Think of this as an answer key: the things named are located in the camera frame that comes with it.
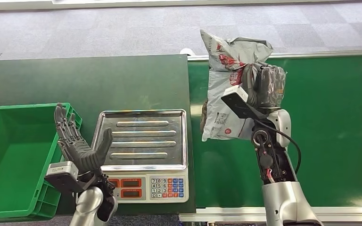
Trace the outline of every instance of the green plastic crate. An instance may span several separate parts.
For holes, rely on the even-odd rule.
[[[67,117],[75,113],[69,103]],[[0,107],[0,222],[48,220],[60,193],[44,180],[50,163],[62,153],[53,113],[56,104]]]

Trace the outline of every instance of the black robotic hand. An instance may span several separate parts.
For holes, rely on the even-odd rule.
[[[59,135],[59,145],[67,161],[72,161],[79,170],[79,174],[100,169],[105,163],[106,155],[113,141],[112,130],[106,129],[103,141],[96,151],[81,136],[75,126],[74,113],[70,120],[66,118],[66,109],[58,103],[55,109],[56,131]]]

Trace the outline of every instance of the robotic thumb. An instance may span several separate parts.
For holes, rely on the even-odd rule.
[[[112,129],[107,128],[103,132],[102,143],[100,143],[98,149],[95,152],[95,155],[101,166],[105,163],[106,155],[109,152],[109,148],[112,145],[112,142],[113,142]]]

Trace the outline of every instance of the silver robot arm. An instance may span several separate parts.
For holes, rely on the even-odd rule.
[[[76,128],[74,114],[67,119],[62,104],[57,105],[54,118],[66,161],[50,164],[45,180],[61,193],[76,198],[70,226],[106,226],[117,210],[115,185],[100,169],[112,144],[112,131],[105,130],[102,143],[94,151]]]
[[[251,142],[263,181],[267,226],[323,226],[296,178],[300,149],[290,137],[289,113],[280,108],[285,78],[280,67],[264,63],[247,65],[242,85],[226,90],[222,100],[239,118],[255,122]],[[295,171],[287,152],[290,142],[296,145],[299,154]]]

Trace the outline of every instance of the scale weighing platform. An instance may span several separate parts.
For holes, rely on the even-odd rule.
[[[184,110],[104,111],[92,148],[112,129],[102,171],[119,203],[175,203],[189,198],[187,115]]]

